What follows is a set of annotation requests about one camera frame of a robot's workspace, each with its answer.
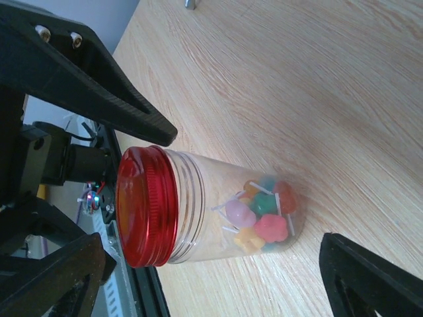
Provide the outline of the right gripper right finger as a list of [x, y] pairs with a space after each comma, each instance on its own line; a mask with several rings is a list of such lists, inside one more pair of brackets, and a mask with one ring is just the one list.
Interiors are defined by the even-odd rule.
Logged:
[[319, 267], [334, 316], [422, 315], [422, 280], [341, 234], [323, 235]]

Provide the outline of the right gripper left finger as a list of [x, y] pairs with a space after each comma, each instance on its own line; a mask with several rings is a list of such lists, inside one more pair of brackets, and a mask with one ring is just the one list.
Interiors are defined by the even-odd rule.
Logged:
[[98, 233], [41, 260], [1, 256], [1, 315], [90, 316], [105, 264]]

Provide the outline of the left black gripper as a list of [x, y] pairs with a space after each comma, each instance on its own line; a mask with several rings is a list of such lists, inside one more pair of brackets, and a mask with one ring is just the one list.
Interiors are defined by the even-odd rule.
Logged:
[[[96, 147], [22, 121], [28, 96], [150, 143], [168, 146], [177, 128], [126, 77], [84, 24], [20, 3], [1, 2], [1, 256], [28, 235], [64, 247], [86, 233], [57, 207], [34, 197], [40, 184], [98, 182], [111, 163]], [[104, 250], [100, 285], [116, 261]]]

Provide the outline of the red round lid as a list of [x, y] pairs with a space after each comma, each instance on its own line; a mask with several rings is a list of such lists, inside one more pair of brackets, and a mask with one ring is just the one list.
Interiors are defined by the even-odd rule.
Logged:
[[124, 257], [134, 268], [162, 266], [178, 230], [178, 192], [171, 161], [157, 146], [130, 147], [120, 161], [116, 221]]

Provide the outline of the clear plastic cup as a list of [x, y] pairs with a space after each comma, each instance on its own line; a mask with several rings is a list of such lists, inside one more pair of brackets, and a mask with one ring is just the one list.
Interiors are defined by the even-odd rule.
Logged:
[[192, 153], [166, 154], [178, 194], [170, 263], [281, 252], [299, 238], [307, 208], [292, 180]]

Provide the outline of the metal scoop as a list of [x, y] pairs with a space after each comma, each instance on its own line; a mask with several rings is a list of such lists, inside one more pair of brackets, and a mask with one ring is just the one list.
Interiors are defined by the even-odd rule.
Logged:
[[194, 10], [196, 8], [196, 0], [185, 0], [184, 6], [188, 10]]

